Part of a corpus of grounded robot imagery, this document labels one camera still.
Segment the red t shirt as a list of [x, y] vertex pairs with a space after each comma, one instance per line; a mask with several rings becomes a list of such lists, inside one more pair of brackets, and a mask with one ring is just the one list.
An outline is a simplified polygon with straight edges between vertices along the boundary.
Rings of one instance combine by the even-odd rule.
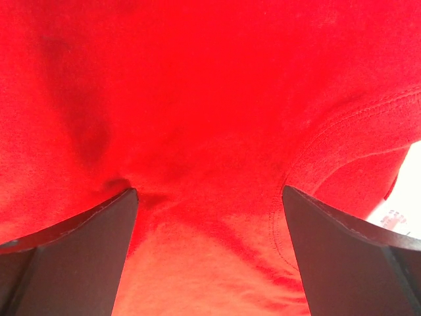
[[1, 241], [128, 187], [115, 315], [308, 315], [282, 203], [420, 140], [419, 1], [2, 1]]

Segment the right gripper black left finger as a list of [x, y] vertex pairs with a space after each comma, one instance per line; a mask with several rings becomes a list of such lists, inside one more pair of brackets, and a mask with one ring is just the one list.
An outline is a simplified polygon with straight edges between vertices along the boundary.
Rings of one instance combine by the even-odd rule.
[[2, 315], [111, 315], [137, 216], [133, 188], [1, 244]]

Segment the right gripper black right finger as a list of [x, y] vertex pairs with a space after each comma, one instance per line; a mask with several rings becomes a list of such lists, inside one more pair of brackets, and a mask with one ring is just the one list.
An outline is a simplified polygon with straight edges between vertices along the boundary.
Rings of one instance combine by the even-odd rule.
[[420, 314], [420, 240], [286, 186], [282, 193], [311, 315]]

